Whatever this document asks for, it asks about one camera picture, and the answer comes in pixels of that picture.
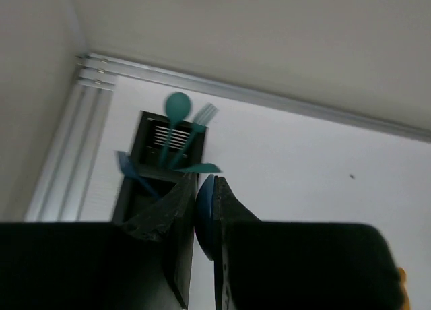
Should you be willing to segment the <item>blue fork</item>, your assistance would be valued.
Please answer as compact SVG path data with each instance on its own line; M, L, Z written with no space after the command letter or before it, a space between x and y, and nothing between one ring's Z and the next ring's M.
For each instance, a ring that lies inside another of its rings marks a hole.
M138 175L128 153L124 151L116 151L117 162L119 168L125 177L136 180L145 190L156 200L160 200L160 195L156 190L148 183L146 179Z

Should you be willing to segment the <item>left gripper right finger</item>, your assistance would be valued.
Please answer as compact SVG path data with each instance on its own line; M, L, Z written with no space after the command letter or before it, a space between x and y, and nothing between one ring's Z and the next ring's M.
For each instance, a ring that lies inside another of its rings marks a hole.
M269 222L233 194L213 192L217 309L400 309L401 278L373 226Z

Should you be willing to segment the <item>blue spoon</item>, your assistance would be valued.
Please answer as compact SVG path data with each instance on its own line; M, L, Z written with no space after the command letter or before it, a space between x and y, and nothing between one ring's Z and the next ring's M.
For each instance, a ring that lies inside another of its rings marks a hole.
M213 193L215 176L210 174L200 187L195 206L195 234L207 258L213 260Z

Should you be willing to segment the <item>teal knife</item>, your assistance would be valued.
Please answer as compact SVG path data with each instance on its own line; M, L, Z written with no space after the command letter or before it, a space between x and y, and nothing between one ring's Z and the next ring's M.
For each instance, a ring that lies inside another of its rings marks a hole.
M221 169L212 163L200 163L186 168L178 168L176 171L183 173L220 173Z

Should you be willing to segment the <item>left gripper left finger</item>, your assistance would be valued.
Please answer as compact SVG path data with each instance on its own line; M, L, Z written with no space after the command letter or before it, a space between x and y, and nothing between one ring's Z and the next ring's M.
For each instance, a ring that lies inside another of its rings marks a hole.
M126 222L1 224L2 309L186 309L197 179Z

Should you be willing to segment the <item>teal fork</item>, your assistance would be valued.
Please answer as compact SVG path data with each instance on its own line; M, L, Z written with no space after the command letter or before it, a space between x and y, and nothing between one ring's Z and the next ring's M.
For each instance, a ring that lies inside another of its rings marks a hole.
M217 112L218 108L216 108L211 103L207 103L203 108L198 111L198 113L193 118L190 135L184 146L176 153L175 157L171 160L169 164L170 169L174 169L174 167L182 158L183 154L187 151L188 147L193 143L195 136L198 133L203 133L206 130L207 125L214 118Z

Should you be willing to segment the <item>teal spoon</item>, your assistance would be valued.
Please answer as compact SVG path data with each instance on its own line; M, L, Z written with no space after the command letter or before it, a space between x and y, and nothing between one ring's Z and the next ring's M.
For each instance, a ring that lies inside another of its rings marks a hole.
M172 93L165 102L164 111L169 120L169 129L166 141L159 156L158 166L163 167L168 155L168 149L172 133L176 126L191 112L191 99L182 92Z

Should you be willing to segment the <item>yellow spoon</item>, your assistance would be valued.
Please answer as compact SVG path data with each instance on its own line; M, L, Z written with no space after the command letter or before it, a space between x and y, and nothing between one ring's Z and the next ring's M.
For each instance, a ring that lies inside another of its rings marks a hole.
M410 300L407 293L407 274L402 267L398 267L398 272L401 279L401 290L403 292L403 304L401 306L401 310L410 310Z

